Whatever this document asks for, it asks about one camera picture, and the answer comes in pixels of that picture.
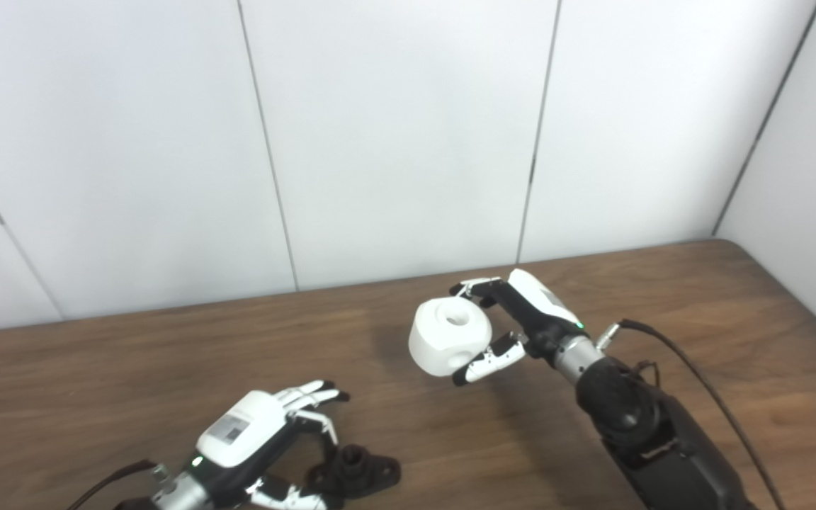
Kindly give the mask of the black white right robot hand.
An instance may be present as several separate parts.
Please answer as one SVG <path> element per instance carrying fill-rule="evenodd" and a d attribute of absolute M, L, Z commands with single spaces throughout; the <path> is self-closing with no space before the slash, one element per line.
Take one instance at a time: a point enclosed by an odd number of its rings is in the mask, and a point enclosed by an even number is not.
<path fill-rule="evenodd" d="M 546 361 L 571 384 L 603 358 L 577 316 L 568 310 L 534 275 L 515 268 L 507 280 L 473 278 L 450 288 L 451 296 L 465 298 L 480 309 L 499 305 L 519 332 L 494 340 L 451 375 L 460 387 L 521 361 L 525 356 Z"/>

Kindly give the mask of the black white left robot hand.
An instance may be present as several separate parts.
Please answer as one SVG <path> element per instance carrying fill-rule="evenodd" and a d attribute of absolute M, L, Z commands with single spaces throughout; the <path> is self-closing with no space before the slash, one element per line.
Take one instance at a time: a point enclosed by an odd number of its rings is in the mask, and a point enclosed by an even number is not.
<path fill-rule="evenodd" d="M 302 434 L 320 439 L 324 460 L 338 453 L 333 421 L 318 412 L 323 404 L 346 402 L 349 394 L 330 380 L 314 380 L 274 394 L 252 390 L 200 435 L 184 472 L 195 480 L 214 509 L 253 504 L 268 509 L 341 509 L 340 497 L 270 474 Z"/>

